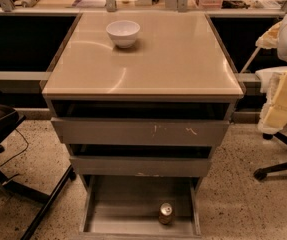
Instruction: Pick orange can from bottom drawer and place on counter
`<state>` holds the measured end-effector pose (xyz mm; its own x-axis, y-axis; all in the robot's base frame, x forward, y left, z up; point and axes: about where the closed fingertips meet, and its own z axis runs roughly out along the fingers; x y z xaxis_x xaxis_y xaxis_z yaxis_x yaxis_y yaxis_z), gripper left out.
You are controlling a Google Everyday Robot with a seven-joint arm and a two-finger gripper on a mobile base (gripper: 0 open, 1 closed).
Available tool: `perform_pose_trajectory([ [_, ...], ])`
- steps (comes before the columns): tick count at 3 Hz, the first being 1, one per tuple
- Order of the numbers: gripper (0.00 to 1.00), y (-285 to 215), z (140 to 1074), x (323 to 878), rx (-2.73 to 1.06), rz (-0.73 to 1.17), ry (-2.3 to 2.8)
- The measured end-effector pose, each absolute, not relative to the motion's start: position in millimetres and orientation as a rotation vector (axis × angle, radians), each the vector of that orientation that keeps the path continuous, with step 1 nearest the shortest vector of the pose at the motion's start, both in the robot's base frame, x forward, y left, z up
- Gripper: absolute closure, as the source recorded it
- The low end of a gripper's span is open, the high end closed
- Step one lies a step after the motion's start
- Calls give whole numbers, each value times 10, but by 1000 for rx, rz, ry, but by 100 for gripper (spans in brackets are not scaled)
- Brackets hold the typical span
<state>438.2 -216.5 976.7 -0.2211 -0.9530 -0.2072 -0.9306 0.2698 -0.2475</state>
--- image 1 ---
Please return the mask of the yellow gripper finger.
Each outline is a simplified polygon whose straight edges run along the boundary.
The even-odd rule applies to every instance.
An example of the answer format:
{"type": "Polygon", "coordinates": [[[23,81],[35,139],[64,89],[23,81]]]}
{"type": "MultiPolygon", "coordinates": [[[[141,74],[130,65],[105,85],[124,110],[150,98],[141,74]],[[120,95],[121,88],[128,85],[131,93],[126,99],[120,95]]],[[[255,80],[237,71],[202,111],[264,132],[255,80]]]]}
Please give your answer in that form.
{"type": "Polygon", "coordinates": [[[262,36],[260,36],[255,45],[263,49],[276,48],[278,45],[278,34],[281,22],[274,24],[262,36]]]}
{"type": "Polygon", "coordinates": [[[272,74],[266,98],[257,127],[262,133],[275,134],[287,125],[287,70],[272,74]]]}

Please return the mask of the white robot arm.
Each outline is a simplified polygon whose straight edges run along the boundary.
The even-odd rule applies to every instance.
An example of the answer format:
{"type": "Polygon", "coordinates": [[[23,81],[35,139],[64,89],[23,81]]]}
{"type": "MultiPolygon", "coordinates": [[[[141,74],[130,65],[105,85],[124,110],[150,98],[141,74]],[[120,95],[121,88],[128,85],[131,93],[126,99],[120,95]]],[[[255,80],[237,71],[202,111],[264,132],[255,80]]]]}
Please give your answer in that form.
{"type": "MultiPolygon", "coordinates": [[[[287,14],[257,39],[256,46],[276,48],[278,58],[287,62],[287,14]]],[[[287,70],[272,74],[266,97],[258,129],[265,134],[275,134],[287,124],[287,70]]]]}

